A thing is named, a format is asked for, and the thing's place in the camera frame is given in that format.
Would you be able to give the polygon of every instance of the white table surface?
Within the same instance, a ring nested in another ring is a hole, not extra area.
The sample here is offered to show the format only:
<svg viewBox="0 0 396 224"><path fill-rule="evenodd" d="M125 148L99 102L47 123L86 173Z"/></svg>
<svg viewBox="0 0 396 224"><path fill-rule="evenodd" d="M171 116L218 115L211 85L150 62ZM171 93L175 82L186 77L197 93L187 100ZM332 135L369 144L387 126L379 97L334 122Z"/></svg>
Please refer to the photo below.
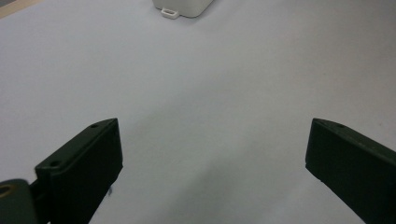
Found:
<svg viewBox="0 0 396 224"><path fill-rule="evenodd" d="M396 148L393 0L46 0L0 20L0 180L119 118L91 223L361 224L304 168L312 118Z"/></svg>

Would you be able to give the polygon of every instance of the tan circular part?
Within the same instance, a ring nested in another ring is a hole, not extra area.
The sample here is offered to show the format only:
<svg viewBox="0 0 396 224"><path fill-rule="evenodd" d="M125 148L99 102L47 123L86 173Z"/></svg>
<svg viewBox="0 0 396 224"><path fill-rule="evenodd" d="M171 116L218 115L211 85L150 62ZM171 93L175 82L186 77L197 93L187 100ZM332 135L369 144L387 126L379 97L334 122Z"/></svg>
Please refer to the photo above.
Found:
<svg viewBox="0 0 396 224"><path fill-rule="evenodd" d="M4 198L14 191L15 186L13 185L2 185L0 186L0 198Z"/></svg>

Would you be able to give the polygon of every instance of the white container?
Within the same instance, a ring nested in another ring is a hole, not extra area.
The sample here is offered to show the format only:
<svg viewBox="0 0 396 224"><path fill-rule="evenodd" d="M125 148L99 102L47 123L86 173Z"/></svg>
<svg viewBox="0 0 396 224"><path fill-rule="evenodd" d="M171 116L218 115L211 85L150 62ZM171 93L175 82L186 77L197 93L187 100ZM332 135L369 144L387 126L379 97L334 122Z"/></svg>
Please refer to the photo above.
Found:
<svg viewBox="0 0 396 224"><path fill-rule="evenodd" d="M161 10L161 14L169 19L176 19L179 15L197 17L209 6L213 0L152 0L154 6Z"/></svg>

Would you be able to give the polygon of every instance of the white box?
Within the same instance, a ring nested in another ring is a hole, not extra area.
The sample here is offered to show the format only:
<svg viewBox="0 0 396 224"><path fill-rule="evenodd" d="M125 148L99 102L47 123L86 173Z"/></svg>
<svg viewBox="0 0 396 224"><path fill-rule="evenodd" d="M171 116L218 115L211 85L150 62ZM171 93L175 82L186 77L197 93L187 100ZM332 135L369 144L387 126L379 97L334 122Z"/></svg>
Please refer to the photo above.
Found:
<svg viewBox="0 0 396 224"><path fill-rule="evenodd" d="M179 15L197 17L209 6L213 0L152 0L154 6L161 10L161 14L169 19L176 19Z"/></svg>

